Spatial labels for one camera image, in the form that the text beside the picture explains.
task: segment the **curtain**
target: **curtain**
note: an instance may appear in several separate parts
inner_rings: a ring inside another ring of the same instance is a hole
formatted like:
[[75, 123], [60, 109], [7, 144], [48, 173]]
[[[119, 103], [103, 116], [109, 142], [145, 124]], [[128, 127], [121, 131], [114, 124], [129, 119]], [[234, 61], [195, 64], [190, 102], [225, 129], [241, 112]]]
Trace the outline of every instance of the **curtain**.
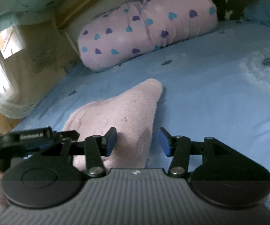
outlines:
[[0, 49], [0, 113], [26, 117], [65, 75], [63, 67], [78, 60], [52, 21], [14, 27], [22, 49], [4, 58]]

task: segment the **gray gripper base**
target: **gray gripper base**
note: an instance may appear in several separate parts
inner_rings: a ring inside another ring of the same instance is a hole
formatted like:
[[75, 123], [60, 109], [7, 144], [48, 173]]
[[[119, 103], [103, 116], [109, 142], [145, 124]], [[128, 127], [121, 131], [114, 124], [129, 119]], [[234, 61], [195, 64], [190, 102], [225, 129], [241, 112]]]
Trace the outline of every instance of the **gray gripper base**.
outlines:
[[85, 224], [270, 225], [270, 211], [261, 205], [245, 210], [213, 206], [162, 169], [112, 169], [106, 177], [90, 179], [63, 205], [45, 210], [10, 206], [0, 215], [0, 225]]

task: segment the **pink fluffy blanket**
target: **pink fluffy blanket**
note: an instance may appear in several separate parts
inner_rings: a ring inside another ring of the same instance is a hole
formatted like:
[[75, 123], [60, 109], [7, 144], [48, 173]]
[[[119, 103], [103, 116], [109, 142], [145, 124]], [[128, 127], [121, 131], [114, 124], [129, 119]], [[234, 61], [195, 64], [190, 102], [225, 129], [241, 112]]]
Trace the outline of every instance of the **pink fluffy blanket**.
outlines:
[[[83, 141], [115, 127], [117, 143], [112, 154], [103, 158], [105, 167], [144, 168], [162, 90], [159, 81], [148, 79], [119, 96], [86, 104], [71, 114], [63, 131], [76, 130], [80, 134], [78, 141]], [[74, 156], [73, 165], [84, 170], [85, 157]]]

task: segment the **bed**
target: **bed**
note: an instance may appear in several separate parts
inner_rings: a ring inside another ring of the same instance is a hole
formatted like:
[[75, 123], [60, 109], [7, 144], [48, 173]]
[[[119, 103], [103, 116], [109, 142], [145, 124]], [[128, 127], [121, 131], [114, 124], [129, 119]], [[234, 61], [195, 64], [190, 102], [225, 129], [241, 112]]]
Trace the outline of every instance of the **bed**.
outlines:
[[[71, 113], [117, 96], [146, 79], [164, 88], [146, 168], [168, 169], [156, 132], [194, 141], [213, 136], [270, 171], [270, 28], [220, 22], [211, 33], [134, 58], [103, 72], [81, 62], [13, 131], [47, 125], [61, 131]], [[201, 164], [190, 159], [189, 170]], [[270, 197], [266, 203], [270, 208]]]

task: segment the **pink pillow with hearts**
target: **pink pillow with hearts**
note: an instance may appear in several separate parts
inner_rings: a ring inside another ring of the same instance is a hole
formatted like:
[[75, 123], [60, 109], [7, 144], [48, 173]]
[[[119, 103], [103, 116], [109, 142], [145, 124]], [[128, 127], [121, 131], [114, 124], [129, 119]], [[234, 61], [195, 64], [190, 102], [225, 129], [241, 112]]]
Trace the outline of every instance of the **pink pillow with hearts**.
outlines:
[[212, 0], [131, 0], [96, 16], [79, 35], [84, 65], [103, 70], [215, 28]]

